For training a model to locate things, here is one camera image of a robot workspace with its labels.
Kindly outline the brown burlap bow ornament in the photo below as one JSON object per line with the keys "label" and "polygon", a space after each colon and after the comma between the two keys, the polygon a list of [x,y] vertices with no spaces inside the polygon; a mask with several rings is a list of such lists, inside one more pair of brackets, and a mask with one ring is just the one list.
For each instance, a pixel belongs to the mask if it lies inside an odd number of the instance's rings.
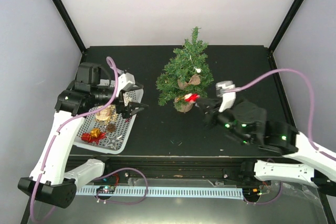
{"label": "brown burlap bow ornament", "polygon": [[190,86],[190,85],[196,86],[196,85],[199,85],[200,83],[201,83],[201,79],[198,74],[192,75],[189,82],[182,82],[181,80],[177,81],[178,87],[180,89],[185,89],[187,86]]}

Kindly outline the red santa ornament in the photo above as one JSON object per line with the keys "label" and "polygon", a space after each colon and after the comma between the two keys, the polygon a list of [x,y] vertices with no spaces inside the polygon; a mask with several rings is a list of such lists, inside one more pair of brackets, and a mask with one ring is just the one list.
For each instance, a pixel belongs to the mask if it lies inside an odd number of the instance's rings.
{"label": "red santa ornament", "polygon": [[189,94],[186,94],[186,95],[178,98],[178,100],[179,101],[183,100],[183,101],[185,101],[187,103],[195,103],[198,98],[200,98],[199,94],[197,94],[197,93],[189,93]]}

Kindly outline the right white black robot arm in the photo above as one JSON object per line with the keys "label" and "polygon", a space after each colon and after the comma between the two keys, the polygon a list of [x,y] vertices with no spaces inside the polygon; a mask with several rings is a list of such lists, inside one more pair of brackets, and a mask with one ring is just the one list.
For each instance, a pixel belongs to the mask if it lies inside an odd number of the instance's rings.
{"label": "right white black robot arm", "polygon": [[279,180],[308,185],[321,193],[335,196],[335,161],[325,148],[315,150],[308,138],[295,127],[267,119],[266,109],[246,99],[222,109],[221,99],[198,98],[196,104],[204,114],[205,125],[220,125],[241,146],[257,147],[276,157],[296,163],[277,163],[251,158],[239,168],[223,170],[224,179],[242,187]]}

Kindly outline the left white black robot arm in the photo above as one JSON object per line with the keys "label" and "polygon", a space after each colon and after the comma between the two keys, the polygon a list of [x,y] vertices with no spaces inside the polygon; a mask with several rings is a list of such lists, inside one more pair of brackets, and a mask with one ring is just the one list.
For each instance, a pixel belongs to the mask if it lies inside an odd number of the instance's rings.
{"label": "left white black robot arm", "polygon": [[117,69],[111,58],[107,61],[114,73],[114,81],[102,85],[104,67],[85,62],[79,65],[75,79],[58,96],[53,125],[41,157],[31,174],[18,182],[18,189],[29,195],[32,202],[37,200],[67,208],[76,190],[93,180],[106,182],[112,177],[109,159],[100,156],[65,171],[71,148],[75,140],[82,137],[79,131],[89,116],[112,109],[128,119],[147,108],[146,104],[125,101],[126,93],[142,90],[143,85],[136,82],[132,74]]}

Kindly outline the small green christmas tree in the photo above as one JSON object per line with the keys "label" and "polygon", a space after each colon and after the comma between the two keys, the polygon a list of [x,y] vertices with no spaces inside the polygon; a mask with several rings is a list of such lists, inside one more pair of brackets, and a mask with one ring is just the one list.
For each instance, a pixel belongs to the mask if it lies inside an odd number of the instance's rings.
{"label": "small green christmas tree", "polygon": [[[206,62],[208,55],[205,50],[208,43],[200,40],[199,27],[192,29],[191,37],[184,40],[181,48],[175,48],[175,56],[164,66],[163,72],[158,76],[156,88],[160,92],[158,104],[164,106],[172,102],[176,111],[186,113],[191,110],[195,103],[187,103],[178,98],[197,93],[202,98],[207,97],[207,88],[213,83],[213,74]],[[198,74],[201,79],[199,85],[190,85],[185,89],[178,87],[177,81],[189,82],[192,75]]]}

